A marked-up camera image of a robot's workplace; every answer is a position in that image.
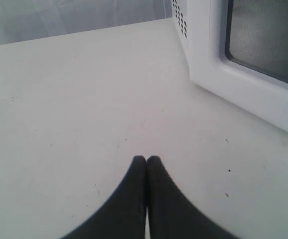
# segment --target white tabletop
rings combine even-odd
[[[288,238],[288,133],[202,89],[171,19],[0,46],[0,238],[59,238],[158,155],[236,235]]]

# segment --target microwave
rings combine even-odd
[[[288,1],[171,1],[190,79],[288,132]]]

